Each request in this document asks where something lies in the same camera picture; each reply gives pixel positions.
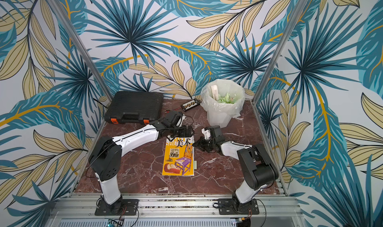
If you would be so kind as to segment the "yellow art textbook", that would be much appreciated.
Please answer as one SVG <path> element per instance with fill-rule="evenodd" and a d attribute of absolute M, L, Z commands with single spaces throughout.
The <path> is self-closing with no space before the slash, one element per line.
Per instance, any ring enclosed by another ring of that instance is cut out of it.
<path fill-rule="evenodd" d="M 165 145 L 163 176 L 194 175 L 194 137 L 168 137 Z"/>

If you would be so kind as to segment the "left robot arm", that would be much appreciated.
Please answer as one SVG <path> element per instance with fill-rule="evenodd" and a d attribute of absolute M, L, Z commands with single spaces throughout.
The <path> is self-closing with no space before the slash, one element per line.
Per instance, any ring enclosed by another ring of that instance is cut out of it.
<path fill-rule="evenodd" d="M 181 112 L 171 111 L 141 129 L 115 137 L 104 136 L 96 142 L 88 159 L 89 167 L 100 184 L 101 200 L 108 208 L 114 210 L 122 207 L 123 198 L 117 181 L 122 157 L 137 147 L 163 137 L 192 137 L 193 128 L 183 125 L 183 120 Z"/>

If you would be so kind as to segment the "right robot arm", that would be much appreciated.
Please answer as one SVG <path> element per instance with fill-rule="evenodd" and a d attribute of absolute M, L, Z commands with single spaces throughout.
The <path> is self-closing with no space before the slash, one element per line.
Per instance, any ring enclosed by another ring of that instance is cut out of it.
<path fill-rule="evenodd" d="M 240 162 L 244 181 L 234 192 L 233 199 L 239 204 L 248 204 L 262 189 L 271 187 L 279 178 L 270 155 L 262 144 L 240 144 L 227 140 L 219 126 L 201 130 L 203 136 L 193 146 L 207 153 L 218 153 Z"/>

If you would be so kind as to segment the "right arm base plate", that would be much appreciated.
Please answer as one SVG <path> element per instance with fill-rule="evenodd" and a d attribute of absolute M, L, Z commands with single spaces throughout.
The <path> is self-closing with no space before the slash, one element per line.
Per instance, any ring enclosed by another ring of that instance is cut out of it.
<path fill-rule="evenodd" d="M 218 209 L 220 215 L 258 215 L 259 208 L 255 199 L 240 203 L 237 199 L 218 199 L 213 204 L 215 209 Z"/>

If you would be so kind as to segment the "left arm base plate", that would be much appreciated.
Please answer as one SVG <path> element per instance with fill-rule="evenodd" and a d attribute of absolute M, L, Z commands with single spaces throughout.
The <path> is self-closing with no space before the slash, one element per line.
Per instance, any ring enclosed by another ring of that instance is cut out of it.
<path fill-rule="evenodd" d="M 103 198 L 96 204 L 95 216 L 135 216 L 137 214 L 138 199 L 118 199 L 109 205 Z"/>

